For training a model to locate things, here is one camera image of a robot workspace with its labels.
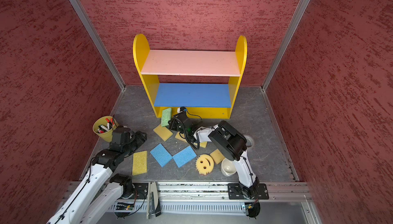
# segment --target shelf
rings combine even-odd
[[[235,52],[150,50],[141,74],[239,77]]]
[[[231,108],[228,84],[160,83],[155,107]]]

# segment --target white cup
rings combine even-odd
[[[229,159],[224,158],[221,163],[221,172],[225,176],[231,176],[236,173],[236,168]]]

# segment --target textured red wall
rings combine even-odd
[[[46,223],[119,86],[68,0],[0,0],[0,222]]]
[[[311,0],[268,97],[324,224],[393,222],[393,0]]]
[[[132,57],[138,33],[151,49],[234,51],[248,43],[243,85],[261,85],[299,0],[81,0],[126,84],[141,84]],[[227,78],[160,77],[161,82]]]

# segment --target sponge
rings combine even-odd
[[[147,173],[147,151],[134,153],[132,175]]]
[[[168,151],[161,143],[158,144],[158,146],[156,146],[153,150],[151,150],[150,153],[161,165],[161,167],[164,167],[165,164],[172,160],[172,156],[168,153]]]
[[[173,134],[169,129],[162,127],[161,125],[157,126],[155,129],[153,129],[153,131],[164,141],[167,141],[167,139],[169,139]]]
[[[162,111],[162,115],[161,115],[161,126],[162,127],[169,125],[168,121],[171,119],[171,115],[172,115],[172,108],[167,108]]]
[[[213,171],[213,158],[211,158],[207,154],[202,154],[196,159],[195,166],[199,174],[207,175],[208,173]]]
[[[194,150],[188,146],[181,150],[180,152],[176,153],[173,156],[173,160],[177,164],[177,167],[182,167],[186,163],[190,162],[193,158],[195,158],[197,155],[194,153]]]
[[[214,152],[210,153],[210,156],[213,158],[216,164],[219,164],[221,161],[224,160],[223,154],[220,152],[219,149],[216,149]]]
[[[182,138],[182,137],[180,136],[180,134],[181,134],[181,133],[178,132],[178,133],[176,134],[175,138],[178,139],[178,140],[181,140],[181,141],[183,141],[183,142],[185,142],[185,143],[188,143],[187,140],[184,139],[184,138],[185,138],[185,137],[184,137],[184,134],[181,134],[181,136],[184,137],[184,138]],[[199,146],[200,146],[200,147],[203,147],[203,148],[206,148],[206,145],[207,145],[207,144],[208,144],[208,142],[199,142]]]

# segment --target pink shelf board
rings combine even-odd
[[[150,50],[142,74],[239,77],[235,52]]]

